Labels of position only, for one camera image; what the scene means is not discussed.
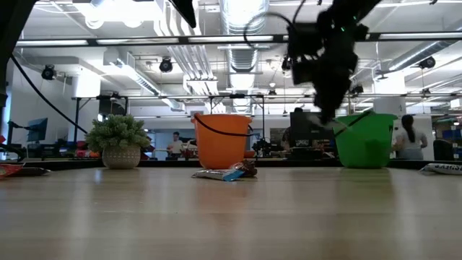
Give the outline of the black office chair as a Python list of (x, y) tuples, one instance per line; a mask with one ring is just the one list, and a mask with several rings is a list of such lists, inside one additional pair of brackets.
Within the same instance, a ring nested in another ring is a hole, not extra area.
[(453, 144), (444, 139), (436, 139), (433, 142), (434, 159), (436, 161), (452, 161), (454, 160), (453, 155)]

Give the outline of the green plastic bucket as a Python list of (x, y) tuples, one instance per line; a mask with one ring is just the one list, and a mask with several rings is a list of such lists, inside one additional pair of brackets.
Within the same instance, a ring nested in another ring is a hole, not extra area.
[(366, 111), (336, 119), (334, 137), (341, 164), (346, 168), (383, 168), (390, 160), (393, 114)]

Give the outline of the monitor on arm mount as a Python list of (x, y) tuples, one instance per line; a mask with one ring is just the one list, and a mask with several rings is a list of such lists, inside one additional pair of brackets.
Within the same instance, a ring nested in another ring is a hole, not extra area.
[(47, 118), (34, 119), (28, 122), (27, 140), (29, 142), (39, 142), (46, 138)]

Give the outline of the red Skittles candy bag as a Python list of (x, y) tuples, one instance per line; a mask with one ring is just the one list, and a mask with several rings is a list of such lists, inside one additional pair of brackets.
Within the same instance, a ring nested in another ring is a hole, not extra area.
[(0, 163), (0, 179), (6, 178), (8, 176), (14, 175), (23, 169), (24, 165), (14, 165), (14, 164), (3, 164)]

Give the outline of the black overhead frame beam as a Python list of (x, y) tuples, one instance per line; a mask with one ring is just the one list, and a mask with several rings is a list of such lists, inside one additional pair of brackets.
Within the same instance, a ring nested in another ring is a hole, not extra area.
[[(172, 45), (223, 45), (250, 43), (287, 43), (288, 35), (205, 35), (136, 38), (56, 38), (18, 40), (18, 48), (74, 48), (107, 46), (172, 46)], [(372, 32), (365, 42), (462, 40), (462, 31), (452, 32)]]

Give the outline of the artificial green potted plant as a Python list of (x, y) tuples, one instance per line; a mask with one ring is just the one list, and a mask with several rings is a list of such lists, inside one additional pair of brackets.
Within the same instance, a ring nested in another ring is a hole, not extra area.
[(112, 170), (135, 168), (141, 150), (150, 145), (144, 122), (132, 115), (109, 115), (104, 121), (94, 120), (85, 141), (92, 152), (99, 152), (103, 165)]

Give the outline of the brown candy bars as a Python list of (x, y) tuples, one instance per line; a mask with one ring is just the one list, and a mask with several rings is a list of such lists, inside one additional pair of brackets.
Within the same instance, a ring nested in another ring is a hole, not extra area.
[(243, 174), (240, 176), (241, 178), (253, 178), (257, 175), (258, 171), (255, 167), (254, 161), (244, 160), (242, 162), (238, 162), (232, 166), (232, 169), (239, 170)]

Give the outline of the silver ceiling air duct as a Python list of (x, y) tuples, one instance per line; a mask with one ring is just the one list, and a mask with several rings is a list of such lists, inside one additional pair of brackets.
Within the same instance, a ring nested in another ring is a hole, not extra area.
[[(254, 17), (268, 10), (269, 0), (219, 0), (219, 5), (225, 35), (254, 35), (264, 29), (266, 19)], [(237, 44), (229, 45), (226, 53), (232, 91), (247, 95), (255, 83), (259, 51)]]

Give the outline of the orange plastic bucket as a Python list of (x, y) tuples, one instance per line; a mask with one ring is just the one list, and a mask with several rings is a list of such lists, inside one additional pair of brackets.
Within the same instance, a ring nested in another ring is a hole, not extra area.
[(199, 162), (206, 169), (225, 169), (243, 161), (252, 119), (234, 114), (199, 114), (191, 119)]

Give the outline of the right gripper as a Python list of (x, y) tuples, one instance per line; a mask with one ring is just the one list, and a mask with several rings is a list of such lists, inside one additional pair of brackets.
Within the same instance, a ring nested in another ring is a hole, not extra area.
[(317, 59), (314, 104), (321, 110), (322, 122), (332, 121), (336, 110), (350, 88), (350, 77), (357, 68), (355, 43), (364, 40), (369, 27), (355, 16), (338, 21), (332, 14), (319, 14), (316, 27), (321, 37), (323, 53)]

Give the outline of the black computer monitor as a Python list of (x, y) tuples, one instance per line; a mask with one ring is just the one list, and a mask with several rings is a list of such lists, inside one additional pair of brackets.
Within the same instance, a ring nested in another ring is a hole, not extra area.
[(313, 142), (329, 145), (334, 140), (332, 128), (321, 124), (319, 112), (293, 112), (290, 114), (291, 147), (312, 147)]

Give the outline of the small dark chocolate bar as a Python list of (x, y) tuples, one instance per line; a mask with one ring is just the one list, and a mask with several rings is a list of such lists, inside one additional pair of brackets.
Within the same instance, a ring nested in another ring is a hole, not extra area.
[(46, 176), (51, 171), (45, 168), (22, 168), (18, 170), (16, 173), (12, 174), (12, 177), (19, 178), (19, 177), (38, 177), (38, 176)]

